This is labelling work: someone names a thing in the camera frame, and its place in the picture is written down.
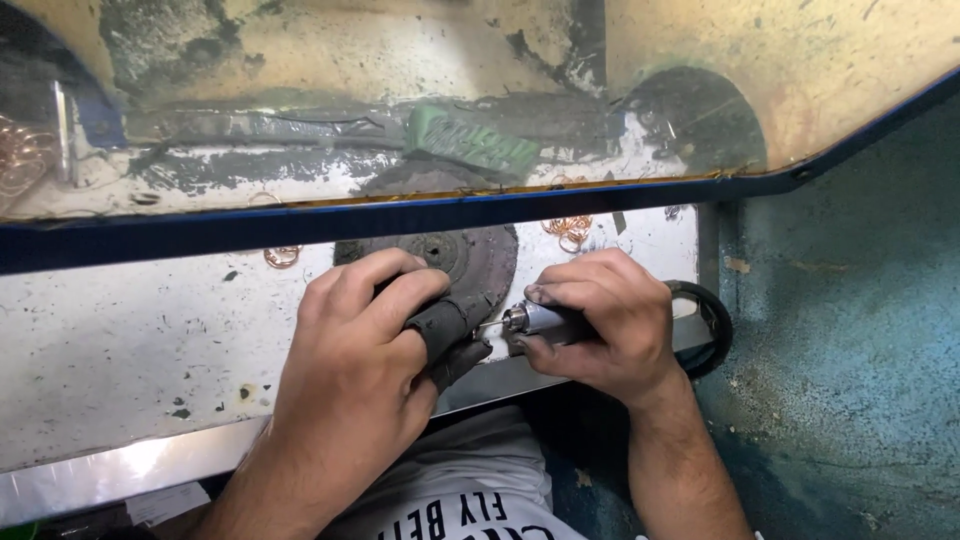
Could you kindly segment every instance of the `polishing wheel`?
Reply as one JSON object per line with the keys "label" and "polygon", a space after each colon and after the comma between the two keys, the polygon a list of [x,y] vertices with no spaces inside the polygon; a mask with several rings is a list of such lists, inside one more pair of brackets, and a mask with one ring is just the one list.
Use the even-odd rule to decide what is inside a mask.
{"label": "polishing wheel", "polygon": [[[484,183],[482,178],[450,163],[413,161],[371,179],[356,194],[456,191]],[[452,294],[490,291],[500,305],[514,281],[517,242],[513,225],[337,242],[333,263],[349,264],[392,247],[422,257],[430,268],[446,272]]]}

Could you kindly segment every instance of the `blue metal edge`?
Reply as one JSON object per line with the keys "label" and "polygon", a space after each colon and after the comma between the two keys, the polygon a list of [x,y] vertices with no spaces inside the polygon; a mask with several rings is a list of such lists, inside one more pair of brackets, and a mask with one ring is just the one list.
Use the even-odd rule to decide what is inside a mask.
{"label": "blue metal edge", "polygon": [[820,176],[958,90],[960,67],[819,155],[762,175],[316,208],[3,223],[0,275],[776,195]]}

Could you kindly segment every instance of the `white t-shirt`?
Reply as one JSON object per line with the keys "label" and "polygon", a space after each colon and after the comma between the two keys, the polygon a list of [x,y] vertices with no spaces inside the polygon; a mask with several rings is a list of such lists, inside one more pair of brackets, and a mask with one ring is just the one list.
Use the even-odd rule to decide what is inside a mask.
{"label": "white t-shirt", "polygon": [[320,539],[585,540],[552,506],[540,444],[509,406],[414,443]]}

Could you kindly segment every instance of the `green brush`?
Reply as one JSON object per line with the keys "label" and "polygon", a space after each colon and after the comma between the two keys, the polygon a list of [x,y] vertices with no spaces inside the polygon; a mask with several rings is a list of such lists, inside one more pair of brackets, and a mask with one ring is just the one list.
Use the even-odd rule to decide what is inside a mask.
{"label": "green brush", "polygon": [[536,142],[500,134],[437,107],[417,105],[407,120],[405,158],[450,161],[497,184],[523,184],[539,155]]}

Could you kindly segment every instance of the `black hose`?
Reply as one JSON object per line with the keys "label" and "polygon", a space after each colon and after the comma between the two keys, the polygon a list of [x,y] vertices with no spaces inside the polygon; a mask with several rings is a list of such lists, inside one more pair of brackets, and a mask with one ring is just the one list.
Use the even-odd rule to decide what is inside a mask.
{"label": "black hose", "polygon": [[715,294],[702,285],[692,282],[670,280],[666,283],[674,298],[691,298],[700,304],[701,315],[707,321],[713,342],[700,348],[697,354],[681,364],[692,380],[710,373],[727,359],[733,344],[733,321],[727,307]]}

